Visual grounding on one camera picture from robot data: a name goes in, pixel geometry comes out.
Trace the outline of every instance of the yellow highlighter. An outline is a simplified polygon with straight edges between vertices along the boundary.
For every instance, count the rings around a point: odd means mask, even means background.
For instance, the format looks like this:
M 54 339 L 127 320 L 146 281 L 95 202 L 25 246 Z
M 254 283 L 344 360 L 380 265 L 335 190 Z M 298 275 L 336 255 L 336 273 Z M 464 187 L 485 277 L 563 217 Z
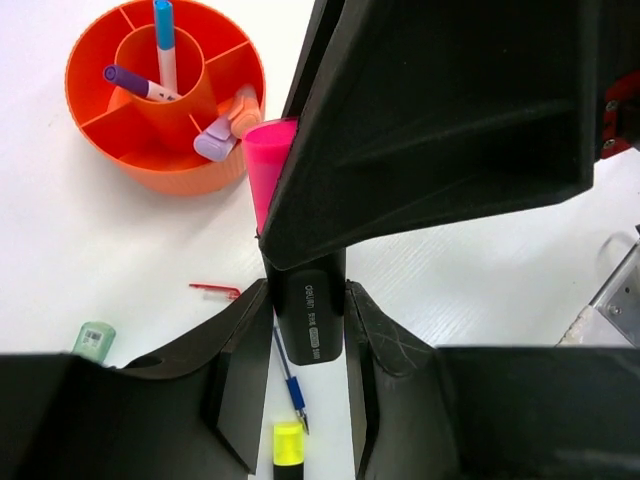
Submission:
M 273 427 L 273 478 L 304 479 L 304 430 L 300 422 Z

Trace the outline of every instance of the pink marker cap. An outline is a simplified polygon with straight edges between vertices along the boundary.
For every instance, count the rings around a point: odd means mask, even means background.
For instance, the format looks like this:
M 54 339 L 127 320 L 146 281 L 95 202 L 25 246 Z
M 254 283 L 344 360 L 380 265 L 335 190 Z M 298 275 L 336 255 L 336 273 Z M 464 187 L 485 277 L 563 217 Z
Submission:
M 274 120 L 247 130 L 242 137 L 242 151 L 249 172 L 258 233 L 262 232 L 267 220 L 271 197 L 297 129 L 297 119 Z

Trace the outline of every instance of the red component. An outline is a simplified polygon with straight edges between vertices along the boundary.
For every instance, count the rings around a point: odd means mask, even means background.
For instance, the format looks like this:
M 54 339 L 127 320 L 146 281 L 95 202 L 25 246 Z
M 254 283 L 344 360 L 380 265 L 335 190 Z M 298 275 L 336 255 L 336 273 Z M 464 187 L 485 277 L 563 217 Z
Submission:
M 201 290 L 209 290 L 212 292 L 222 292 L 226 293 L 226 296 L 229 300 L 234 301 L 238 298 L 242 292 L 240 289 L 235 287 L 225 287 L 224 285 L 208 285 L 206 283 L 190 283 L 189 286 L 191 288 L 199 288 Z
M 616 81 L 616 83 L 607 90 L 605 102 L 609 108 L 605 108 L 604 111 L 604 124 L 602 128 L 603 147 L 600 158 L 609 158 L 631 148 L 631 145 L 629 145 L 624 138 L 617 136 L 619 108 L 612 107 L 619 107 L 624 101 L 638 96 L 640 96 L 640 71 L 630 73 L 629 75 L 625 75 L 618 79 L 618 81 Z M 615 143 L 606 148 L 607 141 L 611 144 L 611 140 L 614 140 Z

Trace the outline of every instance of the red paper clip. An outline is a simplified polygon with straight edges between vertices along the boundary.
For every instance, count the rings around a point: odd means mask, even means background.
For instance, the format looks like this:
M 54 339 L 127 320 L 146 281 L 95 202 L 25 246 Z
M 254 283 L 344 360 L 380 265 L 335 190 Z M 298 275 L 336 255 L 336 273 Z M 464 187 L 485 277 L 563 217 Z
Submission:
M 238 288 L 225 287 L 224 285 L 207 285 L 206 283 L 190 283 L 189 286 L 191 288 L 199 288 L 200 290 L 224 293 L 226 294 L 226 297 L 231 301 L 234 301 L 242 293 Z

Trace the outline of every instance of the green eraser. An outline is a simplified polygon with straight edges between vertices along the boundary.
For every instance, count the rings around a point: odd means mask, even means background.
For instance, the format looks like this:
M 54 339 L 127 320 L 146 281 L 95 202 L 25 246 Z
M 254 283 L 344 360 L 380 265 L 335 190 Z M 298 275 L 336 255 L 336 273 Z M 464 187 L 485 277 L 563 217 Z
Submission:
M 87 322 L 80 328 L 72 353 L 102 363 L 107 358 L 115 336 L 115 329 L 108 323 Z

